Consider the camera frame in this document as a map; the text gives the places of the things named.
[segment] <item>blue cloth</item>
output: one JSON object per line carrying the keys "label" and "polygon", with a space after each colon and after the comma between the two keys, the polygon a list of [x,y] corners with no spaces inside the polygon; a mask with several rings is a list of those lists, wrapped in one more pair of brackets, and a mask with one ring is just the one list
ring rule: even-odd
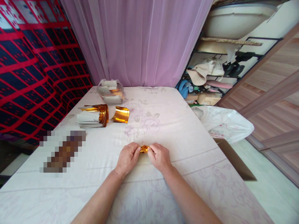
{"label": "blue cloth", "polygon": [[188,92],[193,91],[193,86],[185,79],[181,81],[180,86],[177,84],[175,88],[178,89],[179,93],[184,99],[187,98]]}

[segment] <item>bed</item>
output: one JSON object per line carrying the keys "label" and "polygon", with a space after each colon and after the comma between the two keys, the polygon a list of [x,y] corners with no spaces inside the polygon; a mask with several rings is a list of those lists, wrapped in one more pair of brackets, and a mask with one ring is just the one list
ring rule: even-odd
{"label": "bed", "polygon": [[[78,107],[104,101],[92,87],[0,190],[1,223],[70,223],[115,167],[130,142],[158,142],[172,164],[224,223],[272,223],[179,92],[170,87],[127,87],[128,124],[86,129],[86,142],[66,173],[40,172],[55,146],[76,124]],[[109,106],[109,117],[113,116]],[[161,173],[141,154],[120,187],[107,223],[183,223]]]}

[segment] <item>red and black fabric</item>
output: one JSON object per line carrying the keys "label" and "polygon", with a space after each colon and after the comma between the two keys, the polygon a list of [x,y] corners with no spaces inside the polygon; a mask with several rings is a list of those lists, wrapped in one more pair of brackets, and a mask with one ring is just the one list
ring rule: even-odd
{"label": "red and black fabric", "polygon": [[92,87],[58,1],[0,0],[0,138],[38,145]]}

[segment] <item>beige hat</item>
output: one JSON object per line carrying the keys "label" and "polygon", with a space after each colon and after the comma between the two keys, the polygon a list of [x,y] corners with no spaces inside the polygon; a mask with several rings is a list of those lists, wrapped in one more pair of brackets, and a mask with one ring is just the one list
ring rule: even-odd
{"label": "beige hat", "polygon": [[192,70],[186,70],[189,74],[192,83],[196,86],[202,86],[206,83],[206,76],[209,73],[208,64],[199,64],[194,66]]}

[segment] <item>white basin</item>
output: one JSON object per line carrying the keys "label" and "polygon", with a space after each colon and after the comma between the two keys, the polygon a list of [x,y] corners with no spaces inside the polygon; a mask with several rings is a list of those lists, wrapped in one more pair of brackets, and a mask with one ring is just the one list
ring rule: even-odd
{"label": "white basin", "polygon": [[267,4],[237,4],[210,11],[205,25],[206,37],[238,40],[249,34],[275,13],[277,8]]}

